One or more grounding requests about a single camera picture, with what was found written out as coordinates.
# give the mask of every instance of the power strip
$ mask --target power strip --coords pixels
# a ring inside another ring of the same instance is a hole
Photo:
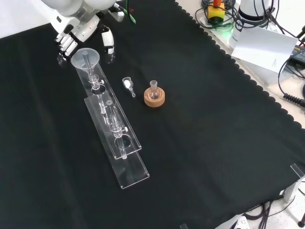
[[[250,229],[248,221],[245,216],[241,216],[234,229]]]

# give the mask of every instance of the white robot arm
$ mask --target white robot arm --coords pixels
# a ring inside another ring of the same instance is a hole
[[[69,59],[79,46],[96,32],[98,26],[102,28],[102,40],[106,52],[110,55],[114,54],[112,32],[101,24],[96,14],[98,12],[105,14],[109,8],[117,9],[110,13],[117,21],[122,21],[124,13],[119,10],[116,0],[32,0],[32,2],[58,33],[55,41],[60,49],[60,59]]]
[[[242,26],[246,28],[253,26],[266,28],[268,26],[269,21],[264,18],[264,8],[267,13],[272,13],[274,10],[273,2],[273,0],[241,0],[237,16],[238,23],[234,24],[234,29],[229,40],[230,46],[233,49],[238,43],[243,29]]]

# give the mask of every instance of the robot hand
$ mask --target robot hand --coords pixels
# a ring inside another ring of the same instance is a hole
[[[97,13],[109,12],[117,21],[124,13],[116,0],[32,0],[36,8],[51,22],[58,32],[55,39],[60,50],[59,62],[68,60],[83,44],[102,30],[102,40],[108,61],[114,58],[114,39],[111,30],[102,25]]]

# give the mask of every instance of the black tablecloth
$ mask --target black tablecloth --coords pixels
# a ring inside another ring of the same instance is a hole
[[[151,177],[121,190],[50,25],[0,40],[1,229],[213,229],[305,171],[305,133],[173,0],[133,0],[102,68]],[[101,36],[86,44],[103,52]],[[130,76],[137,95],[122,85]],[[143,103],[150,80],[166,91]]]

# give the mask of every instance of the white paper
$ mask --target white paper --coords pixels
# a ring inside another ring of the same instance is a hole
[[[243,29],[232,56],[279,73],[297,38],[259,27]]]

